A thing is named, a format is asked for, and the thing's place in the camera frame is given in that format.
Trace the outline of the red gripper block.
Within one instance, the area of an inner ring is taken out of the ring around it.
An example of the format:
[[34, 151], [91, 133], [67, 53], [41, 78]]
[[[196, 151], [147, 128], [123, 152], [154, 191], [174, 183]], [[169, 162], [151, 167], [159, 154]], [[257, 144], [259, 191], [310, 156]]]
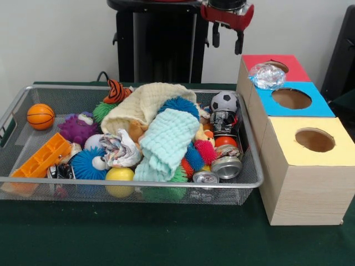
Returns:
[[212, 45], [220, 46], [219, 25], [223, 24], [237, 33], [235, 54], [242, 54], [244, 30], [251, 23], [255, 6], [247, 1], [201, 1], [203, 19], [213, 22]]

